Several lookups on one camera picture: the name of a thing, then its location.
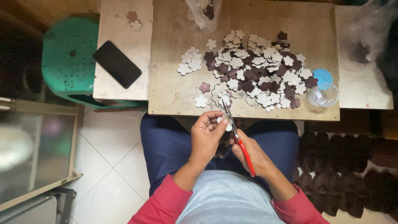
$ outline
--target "navy blue pants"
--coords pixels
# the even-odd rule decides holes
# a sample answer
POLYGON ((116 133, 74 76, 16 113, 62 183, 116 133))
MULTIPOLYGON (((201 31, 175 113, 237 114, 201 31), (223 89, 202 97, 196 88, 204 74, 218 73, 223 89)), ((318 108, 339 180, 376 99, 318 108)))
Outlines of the navy blue pants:
MULTIPOLYGON (((293 121, 262 120, 250 126, 245 133, 257 141, 284 176, 292 181, 299 147, 296 124, 293 121)), ((167 174, 173 175, 187 163, 191 154, 191 136, 174 118, 146 113, 141 121, 141 139, 151 196, 167 174)), ((233 154, 231 146, 224 158, 213 158, 205 168, 215 169, 234 171, 250 177, 250 173, 233 154)), ((254 177, 254 180, 269 191, 263 178, 254 177)))

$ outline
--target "black smartphone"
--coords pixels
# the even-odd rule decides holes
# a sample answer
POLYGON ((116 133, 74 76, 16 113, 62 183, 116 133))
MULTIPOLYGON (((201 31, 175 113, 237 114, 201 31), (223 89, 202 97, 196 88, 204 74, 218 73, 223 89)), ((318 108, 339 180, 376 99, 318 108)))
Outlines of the black smartphone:
POLYGON ((109 40, 93 54, 93 58, 125 89, 142 74, 141 69, 109 40))

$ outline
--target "person's left hand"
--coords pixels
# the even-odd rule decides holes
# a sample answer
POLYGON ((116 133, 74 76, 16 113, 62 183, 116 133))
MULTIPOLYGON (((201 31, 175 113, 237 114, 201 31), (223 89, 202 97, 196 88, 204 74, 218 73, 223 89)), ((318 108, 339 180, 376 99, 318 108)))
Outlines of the person's left hand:
POLYGON ((188 162, 198 169, 204 169, 216 153, 228 125, 227 118, 217 123, 217 118, 223 115, 221 111, 205 112, 191 128, 192 152, 188 162))

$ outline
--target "hand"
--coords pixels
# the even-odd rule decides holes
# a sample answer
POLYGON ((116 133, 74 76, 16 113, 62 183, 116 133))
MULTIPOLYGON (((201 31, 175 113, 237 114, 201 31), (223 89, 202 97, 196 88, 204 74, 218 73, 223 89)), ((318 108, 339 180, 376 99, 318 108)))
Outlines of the hand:
MULTIPOLYGON (((266 153, 264 153, 258 143, 254 139, 249 138, 241 129, 237 129, 237 132, 240 140, 242 140, 242 143, 245 145, 245 148, 249 153, 256 175, 263 177, 266 181, 269 181, 278 175, 280 173, 279 169, 273 164, 266 153)), ((235 140, 233 138, 229 139, 229 144, 232 145, 232 152, 249 172, 249 168, 240 146, 235 144, 235 140)))
POLYGON ((221 111, 205 112, 191 128, 192 152, 188 162, 199 169, 204 169, 216 153, 220 138, 228 125, 227 118, 217 123, 217 118, 223 115, 221 111))

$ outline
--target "plastic bag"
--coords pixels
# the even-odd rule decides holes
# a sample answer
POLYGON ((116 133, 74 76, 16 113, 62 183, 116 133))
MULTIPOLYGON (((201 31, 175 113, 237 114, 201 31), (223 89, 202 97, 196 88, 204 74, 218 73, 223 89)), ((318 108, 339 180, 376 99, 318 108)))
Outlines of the plastic bag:
POLYGON ((195 21, 204 32, 213 32, 217 28, 218 15, 221 12, 222 0, 185 0, 189 7, 187 18, 195 21), (200 4, 213 2, 214 18, 211 20, 205 15, 205 9, 200 4))
POLYGON ((397 0, 380 5, 370 0, 341 26, 340 62, 349 71, 363 69, 384 52, 392 22, 398 16, 397 0))

